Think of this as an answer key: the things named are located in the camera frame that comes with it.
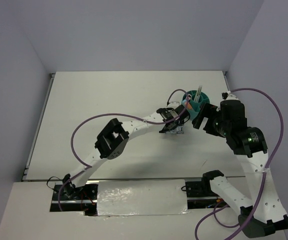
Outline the white eraser with label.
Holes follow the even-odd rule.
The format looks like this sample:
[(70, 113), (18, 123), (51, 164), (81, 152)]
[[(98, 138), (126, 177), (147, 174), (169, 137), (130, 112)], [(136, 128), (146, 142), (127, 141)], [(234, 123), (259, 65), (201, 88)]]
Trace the white eraser with label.
[(172, 130), (168, 131), (167, 133), (168, 134), (175, 134), (175, 135), (184, 134), (184, 126), (183, 125), (177, 126), (175, 129), (172, 129)]

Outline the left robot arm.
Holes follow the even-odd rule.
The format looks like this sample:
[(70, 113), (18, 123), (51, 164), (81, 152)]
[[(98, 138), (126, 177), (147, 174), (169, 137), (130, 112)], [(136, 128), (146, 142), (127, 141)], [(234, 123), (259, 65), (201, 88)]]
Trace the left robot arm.
[[(106, 116), (114, 116), (115, 118), (111, 119), (97, 135), (89, 156), (85, 160), (81, 159), (74, 147), (77, 131), (84, 124)], [(131, 120), (119, 121), (116, 117), (127, 117)], [(91, 175), (106, 161), (118, 158), (132, 139), (151, 132), (164, 134), (173, 131), (184, 125), (185, 119), (189, 117), (190, 113), (187, 108), (184, 105), (179, 105), (176, 108), (159, 108), (145, 117), (123, 113), (106, 113), (86, 119), (76, 127), (70, 138), (71, 151), (81, 166), (63, 177), (59, 194), (65, 194), (72, 200), (79, 198)]]

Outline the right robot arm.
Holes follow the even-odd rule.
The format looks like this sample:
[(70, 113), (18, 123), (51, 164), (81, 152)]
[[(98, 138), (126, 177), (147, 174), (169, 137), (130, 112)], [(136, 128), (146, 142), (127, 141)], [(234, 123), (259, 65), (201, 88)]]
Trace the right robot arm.
[(199, 129), (207, 119), (204, 131), (225, 138), (244, 171), (250, 197), (232, 186), (219, 170), (203, 174), (201, 190), (207, 196), (218, 195), (237, 215), (238, 225), (250, 239), (272, 235), (288, 229), (288, 213), (277, 194), (269, 167), (268, 147), (263, 132), (249, 127), (245, 106), (239, 100), (223, 100), (220, 106), (202, 105), (192, 121)]

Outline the orange transparent highlighter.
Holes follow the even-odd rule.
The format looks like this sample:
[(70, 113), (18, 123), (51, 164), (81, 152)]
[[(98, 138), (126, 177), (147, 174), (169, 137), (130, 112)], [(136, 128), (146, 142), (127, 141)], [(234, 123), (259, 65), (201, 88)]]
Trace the orange transparent highlighter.
[(189, 111), (195, 111), (194, 108), (192, 107), (192, 105), (189, 102), (187, 103), (187, 109)]

